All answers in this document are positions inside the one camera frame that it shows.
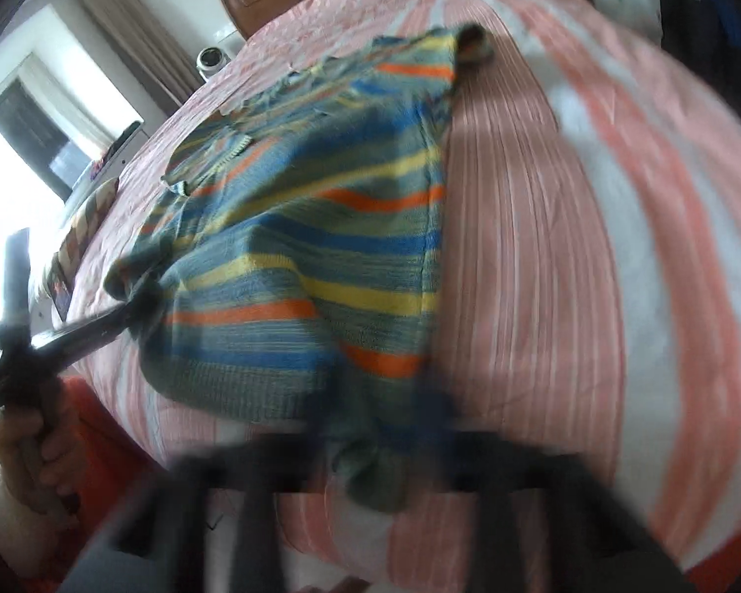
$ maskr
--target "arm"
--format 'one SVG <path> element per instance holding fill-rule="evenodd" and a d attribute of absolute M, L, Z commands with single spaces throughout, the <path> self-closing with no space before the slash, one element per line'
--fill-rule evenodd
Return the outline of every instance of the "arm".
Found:
<path fill-rule="evenodd" d="M 85 470 L 85 453 L 77 431 L 77 412 L 61 399 L 60 424 L 44 439 L 44 466 L 39 481 L 57 493 L 72 493 Z M 36 411 L 5 408 L 0 412 L 0 555 L 16 575 L 29 578 L 41 574 L 54 555 L 58 536 L 74 526 L 76 518 L 58 527 L 40 510 L 35 486 L 22 461 L 19 442 L 41 430 Z"/>

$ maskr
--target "sweater cuff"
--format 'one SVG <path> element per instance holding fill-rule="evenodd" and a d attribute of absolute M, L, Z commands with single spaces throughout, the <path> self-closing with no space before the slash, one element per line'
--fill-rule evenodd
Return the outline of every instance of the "sweater cuff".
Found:
<path fill-rule="evenodd" d="M 14 499 L 0 471 L 0 555 L 21 578 L 36 577 L 57 548 L 53 520 Z"/>

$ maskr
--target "yellow stripe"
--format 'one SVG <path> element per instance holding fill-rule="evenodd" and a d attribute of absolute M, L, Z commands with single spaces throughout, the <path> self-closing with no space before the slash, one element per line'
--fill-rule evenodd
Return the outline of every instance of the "yellow stripe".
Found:
<path fill-rule="evenodd" d="M 423 168 L 428 162 L 436 160 L 438 157 L 439 147 L 429 147 L 420 150 L 413 156 L 405 156 L 404 158 L 399 158 L 398 160 L 393 160 L 389 163 L 376 165 L 374 167 L 336 173 L 334 176 L 319 178 L 318 180 L 310 182 L 307 185 L 302 185 L 301 187 L 286 189 L 285 191 L 273 194 L 272 196 L 259 198 L 255 202 L 244 203 L 209 222 L 203 231 L 198 234 L 198 239 L 208 234 L 218 233 L 225 229 L 225 227 L 230 227 L 235 223 L 239 223 L 249 216 L 260 214 L 269 210 L 271 207 L 281 205 L 282 203 L 291 201 L 295 198 L 314 196 L 317 192 L 322 191 L 322 189 L 333 189 L 335 187 L 351 185 L 352 182 L 364 178 L 381 176 L 399 177 L 405 175 L 405 173 L 409 173 L 410 171 Z M 182 239 L 185 239 L 185 243 L 189 243 L 191 242 L 192 237 L 183 236 L 181 239 L 177 239 L 175 243 L 177 248 L 184 245 L 184 243 L 179 243 Z"/>
<path fill-rule="evenodd" d="M 417 316 L 423 312 L 435 312 L 439 297 L 435 293 L 388 292 L 359 288 L 352 285 L 319 281 L 298 272 L 296 264 L 287 256 L 280 254 L 245 254 L 233 261 L 215 267 L 198 277 L 181 281 L 178 290 L 194 291 L 224 283 L 235 277 L 258 269 L 288 269 L 299 277 L 305 291 L 315 298 L 340 303 L 356 310 L 371 310 L 395 316 Z"/>
<path fill-rule="evenodd" d="M 433 293 L 415 294 L 372 290 L 319 281 L 301 275 L 299 279 L 311 297 L 323 298 L 324 301 L 340 303 L 340 305 L 353 307 L 356 310 L 384 312 L 395 316 L 417 316 L 423 312 L 433 312 L 437 306 L 437 297 Z"/>
<path fill-rule="evenodd" d="M 454 47 L 455 45 L 456 45 L 455 35 L 443 35 L 443 36 L 429 35 L 428 37 L 415 42 L 415 44 L 412 45 L 411 48 L 439 51 L 443 49 L 450 49 Z"/>
<path fill-rule="evenodd" d="M 353 100 L 347 94 L 342 94 L 336 98 L 343 106 L 348 106 L 349 109 L 362 109 L 368 106 L 368 102 L 365 100 Z"/>

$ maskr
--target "pillow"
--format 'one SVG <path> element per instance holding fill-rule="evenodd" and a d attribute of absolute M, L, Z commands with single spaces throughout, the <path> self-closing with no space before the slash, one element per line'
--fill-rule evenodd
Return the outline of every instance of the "pillow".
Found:
<path fill-rule="evenodd" d="M 83 254 L 93 236 L 104 222 L 118 193 L 119 180 L 111 178 L 100 185 L 77 210 L 65 231 L 60 249 L 52 256 L 45 274 L 45 288 L 57 307 L 57 313 L 65 321 L 74 288 L 74 277 L 80 268 Z"/>

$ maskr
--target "bedspread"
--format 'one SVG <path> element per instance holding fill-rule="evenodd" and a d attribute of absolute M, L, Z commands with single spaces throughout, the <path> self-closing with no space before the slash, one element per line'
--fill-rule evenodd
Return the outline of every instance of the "bedspread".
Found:
<path fill-rule="evenodd" d="M 741 529 L 741 124 L 707 86 L 583 0 L 305 0 L 247 42 L 138 154 L 83 259 L 70 314 L 111 300 L 176 145 L 292 69 L 376 35 L 479 23 L 443 142 L 435 361 L 464 415 L 583 453 L 684 566 Z M 128 337 L 80 364 L 162 461 L 227 426 L 160 397 Z M 522 496 L 543 585 L 537 498 Z M 472 499 L 371 514 L 336 485 L 281 498 L 286 539 L 370 578 L 460 588 Z"/>

